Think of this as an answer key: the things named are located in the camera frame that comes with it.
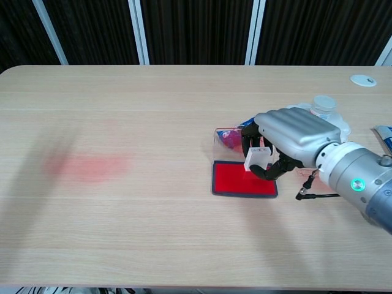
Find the robotic hand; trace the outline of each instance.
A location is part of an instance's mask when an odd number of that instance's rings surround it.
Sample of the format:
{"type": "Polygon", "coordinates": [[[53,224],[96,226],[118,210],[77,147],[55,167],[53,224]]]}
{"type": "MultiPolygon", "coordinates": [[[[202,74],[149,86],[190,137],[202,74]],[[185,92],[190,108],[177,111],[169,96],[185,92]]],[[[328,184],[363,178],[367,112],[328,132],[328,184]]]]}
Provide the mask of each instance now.
{"type": "MultiPolygon", "coordinates": [[[[279,160],[268,170],[251,165],[255,175],[274,180],[295,167],[314,168],[323,183],[392,234],[391,156],[378,156],[354,142],[341,143],[339,128],[296,107],[256,115],[242,130],[245,156],[262,137],[271,153],[276,147],[279,160]]],[[[306,194],[313,178],[314,173],[298,195],[306,194]]]]}

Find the green indicator light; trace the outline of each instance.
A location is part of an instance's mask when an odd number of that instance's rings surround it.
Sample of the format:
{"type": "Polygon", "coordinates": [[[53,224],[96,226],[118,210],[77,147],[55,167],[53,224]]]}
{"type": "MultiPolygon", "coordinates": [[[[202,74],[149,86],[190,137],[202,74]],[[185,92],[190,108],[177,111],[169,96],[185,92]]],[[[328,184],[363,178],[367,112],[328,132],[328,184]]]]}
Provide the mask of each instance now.
{"type": "Polygon", "coordinates": [[[360,178],[355,178],[351,181],[351,189],[356,192],[361,192],[365,190],[365,181],[360,178]]]}

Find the white block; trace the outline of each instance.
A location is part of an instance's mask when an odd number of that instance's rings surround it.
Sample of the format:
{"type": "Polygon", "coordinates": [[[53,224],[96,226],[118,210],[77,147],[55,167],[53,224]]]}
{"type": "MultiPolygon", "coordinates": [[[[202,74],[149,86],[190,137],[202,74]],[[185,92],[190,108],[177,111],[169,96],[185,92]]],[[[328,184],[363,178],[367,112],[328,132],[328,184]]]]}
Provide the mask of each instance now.
{"type": "Polygon", "coordinates": [[[245,171],[249,172],[251,165],[257,164],[267,169],[268,162],[270,161],[271,150],[269,147],[251,147],[247,153],[244,168],[245,171]]]}

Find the red stain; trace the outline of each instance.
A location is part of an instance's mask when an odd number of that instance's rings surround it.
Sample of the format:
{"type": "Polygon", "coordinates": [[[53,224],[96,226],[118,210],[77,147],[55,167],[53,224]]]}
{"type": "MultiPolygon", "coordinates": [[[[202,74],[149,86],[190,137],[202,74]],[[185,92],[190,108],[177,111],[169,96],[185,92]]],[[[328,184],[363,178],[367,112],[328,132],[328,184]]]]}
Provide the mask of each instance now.
{"type": "Polygon", "coordinates": [[[72,181],[101,183],[125,174],[128,156],[120,155],[55,155],[44,164],[45,171],[72,181]]]}

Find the red mat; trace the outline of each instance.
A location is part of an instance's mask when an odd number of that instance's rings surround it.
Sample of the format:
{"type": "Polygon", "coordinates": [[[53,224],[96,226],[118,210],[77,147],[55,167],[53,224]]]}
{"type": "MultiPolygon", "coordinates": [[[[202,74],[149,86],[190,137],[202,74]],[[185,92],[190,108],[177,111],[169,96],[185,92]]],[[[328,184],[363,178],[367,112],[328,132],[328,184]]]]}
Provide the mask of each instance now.
{"type": "Polygon", "coordinates": [[[275,181],[256,177],[245,171],[244,162],[215,161],[213,165],[213,194],[232,197],[275,198],[275,181]]]}

